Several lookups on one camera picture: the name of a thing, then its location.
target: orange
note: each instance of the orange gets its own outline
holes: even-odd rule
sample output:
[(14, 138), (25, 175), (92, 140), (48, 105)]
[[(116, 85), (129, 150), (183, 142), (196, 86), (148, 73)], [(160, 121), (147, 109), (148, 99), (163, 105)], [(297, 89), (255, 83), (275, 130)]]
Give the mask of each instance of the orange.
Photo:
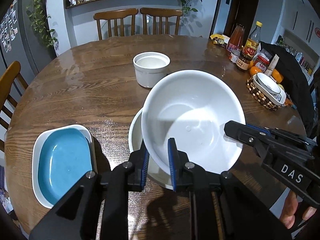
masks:
[(254, 62), (253, 62), (253, 60), (252, 60), (252, 61), (250, 62), (250, 64), (249, 64), (248, 69), (252, 68), (252, 67), (253, 67), (253, 64), (254, 64)]
[(283, 75), (281, 75), (276, 69), (273, 70), (271, 76), (276, 80), (277, 84), (283, 81)]
[(259, 69), (259, 68), (256, 67), (256, 66), (253, 66), (252, 68), (250, 68), (250, 75), (251, 75), (251, 76), (253, 76), (253, 75), (255, 75), (255, 74), (259, 73), (259, 72), (262, 72), (262, 70)]

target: red jar lid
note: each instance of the red jar lid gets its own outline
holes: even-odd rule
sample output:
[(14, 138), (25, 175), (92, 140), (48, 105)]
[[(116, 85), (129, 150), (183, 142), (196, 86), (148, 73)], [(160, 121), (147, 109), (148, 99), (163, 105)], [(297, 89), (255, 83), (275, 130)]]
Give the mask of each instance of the red jar lid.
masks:
[(257, 57), (262, 63), (264, 64), (269, 64), (269, 61), (267, 59), (265, 59), (263, 56), (258, 55)]

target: doorway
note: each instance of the doorway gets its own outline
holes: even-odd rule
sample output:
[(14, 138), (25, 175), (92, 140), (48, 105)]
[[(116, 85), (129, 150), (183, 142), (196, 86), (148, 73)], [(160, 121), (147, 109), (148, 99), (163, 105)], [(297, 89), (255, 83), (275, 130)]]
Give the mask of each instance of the doorway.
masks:
[(223, 34), (231, 37), (231, 34), (236, 28), (236, 24), (241, 24), (245, 27), (243, 38), (243, 45), (245, 45), (256, 15), (258, 3), (259, 0), (231, 0)]

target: blue plate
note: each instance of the blue plate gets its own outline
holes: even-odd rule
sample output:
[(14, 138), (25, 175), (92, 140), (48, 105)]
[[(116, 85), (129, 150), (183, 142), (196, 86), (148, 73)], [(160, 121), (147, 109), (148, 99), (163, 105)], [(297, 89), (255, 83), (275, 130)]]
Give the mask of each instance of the blue plate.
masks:
[(44, 142), (38, 167), (43, 196), (52, 205), (87, 172), (92, 170), (86, 137), (77, 129), (57, 130)]

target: round wooden table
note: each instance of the round wooden table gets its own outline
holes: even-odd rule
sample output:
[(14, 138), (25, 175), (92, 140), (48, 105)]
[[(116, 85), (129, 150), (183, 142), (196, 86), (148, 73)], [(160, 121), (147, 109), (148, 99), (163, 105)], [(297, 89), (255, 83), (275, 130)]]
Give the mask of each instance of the round wooden table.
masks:
[[(29, 233), (48, 212), (36, 199), (31, 180), (32, 149), (45, 130), (70, 124), (87, 127), (95, 138), (98, 172), (128, 160), (128, 131), (149, 89), (138, 85), (132, 59), (145, 51), (170, 57), (169, 71), (198, 69), (222, 79), (237, 95), (247, 123), (305, 134), (297, 111), (269, 111), (252, 98), (241, 72), (225, 49), (205, 38), (171, 35), (112, 37), (70, 49), (53, 60), (30, 84), (18, 104), (5, 141), (10, 199)], [(231, 171), (271, 207), (284, 185), (259, 166), (244, 146)], [(142, 193), (129, 193), (129, 232), (139, 239), (188, 239), (189, 198), (150, 179)]]

